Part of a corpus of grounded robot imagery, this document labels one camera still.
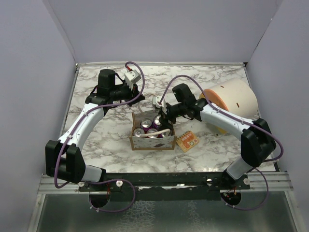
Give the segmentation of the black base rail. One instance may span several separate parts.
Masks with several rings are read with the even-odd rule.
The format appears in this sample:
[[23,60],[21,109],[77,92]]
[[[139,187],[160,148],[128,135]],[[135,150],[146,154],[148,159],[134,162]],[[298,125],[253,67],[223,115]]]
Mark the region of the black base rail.
[[250,184],[244,174],[232,180],[223,172],[197,173],[105,173],[103,181],[110,183],[87,183],[80,192],[91,195],[110,194],[112,201],[181,201],[220,200],[221,191],[248,190]]

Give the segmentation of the orange spiral notebook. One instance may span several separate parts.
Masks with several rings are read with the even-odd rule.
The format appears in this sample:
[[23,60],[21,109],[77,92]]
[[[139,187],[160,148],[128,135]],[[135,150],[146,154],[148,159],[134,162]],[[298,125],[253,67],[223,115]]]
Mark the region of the orange spiral notebook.
[[199,139],[188,130],[177,138],[176,143],[183,152],[187,152],[199,143]]

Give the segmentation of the purple soda can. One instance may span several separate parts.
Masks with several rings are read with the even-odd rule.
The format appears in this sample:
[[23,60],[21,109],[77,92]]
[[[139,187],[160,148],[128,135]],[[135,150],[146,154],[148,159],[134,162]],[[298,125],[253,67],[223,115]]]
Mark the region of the purple soda can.
[[150,129],[153,128],[152,120],[145,118],[140,121],[140,128],[143,129],[144,133],[147,133]]
[[161,122],[160,122],[160,118],[161,118],[161,115],[156,115],[154,118],[153,118],[153,127],[155,129],[159,129],[159,127],[161,126]]

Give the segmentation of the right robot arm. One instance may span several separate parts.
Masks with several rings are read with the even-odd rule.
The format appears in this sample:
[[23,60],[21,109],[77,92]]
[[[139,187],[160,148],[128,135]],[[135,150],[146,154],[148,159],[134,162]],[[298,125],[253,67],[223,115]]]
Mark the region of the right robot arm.
[[276,142],[265,120],[243,118],[205,98],[196,99],[186,84],[179,84],[172,91],[177,104],[166,103],[163,97],[154,101],[160,109],[162,130],[170,129],[178,117],[188,116],[189,119],[211,123],[240,141],[240,156],[225,169],[222,176],[225,188],[233,189],[237,186],[245,173],[259,167],[275,150]]

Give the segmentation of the round cabinet toy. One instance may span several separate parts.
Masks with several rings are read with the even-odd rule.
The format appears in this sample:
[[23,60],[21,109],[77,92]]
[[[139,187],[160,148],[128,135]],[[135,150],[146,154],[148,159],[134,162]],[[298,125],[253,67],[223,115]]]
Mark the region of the round cabinet toy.
[[243,130],[248,129],[249,126],[223,115],[222,112],[229,112],[241,121],[252,123],[252,118],[258,111],[258,102],[249,85],[234,78],[205,89],[204,92],[207,99],[221,110],[213,109],[207,104],[200,112],[201,120],[240,139]]

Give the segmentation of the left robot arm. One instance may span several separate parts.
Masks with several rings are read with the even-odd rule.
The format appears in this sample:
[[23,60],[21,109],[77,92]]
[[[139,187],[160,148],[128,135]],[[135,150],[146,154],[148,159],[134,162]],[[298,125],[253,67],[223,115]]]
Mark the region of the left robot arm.
[[120,105],[132,106],[145,97],[143,87],[138,87],[139,80],[145,77],[140,68],[128,69],[116,84],[118,73],[103,69],[98,74],[98,84],[85,100],[84,107],[71,127],[56,141],[50,140],[45,146],[46,174],[54,178],[56,188],[61,188],[57,181],[66,183],[90,182],[91,187],[100,191],[106,187],[105,169],[87,165],[82,156],[82,148],[94,127],[105,117],[110,109]]

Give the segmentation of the red cola can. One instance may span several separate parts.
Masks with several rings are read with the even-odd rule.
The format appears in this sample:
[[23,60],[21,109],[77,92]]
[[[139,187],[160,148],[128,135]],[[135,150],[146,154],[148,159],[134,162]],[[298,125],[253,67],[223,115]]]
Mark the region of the red cola can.
[[159,136],[159,132],[157,129],[149,129],[146,133],[147,137],[150,138],[150,139],[154,139],[154,138],[157,138]]
[[145,131],[142,128],[135,128],[132,135],[135,137],[140,137],[141,135],[144,135]]

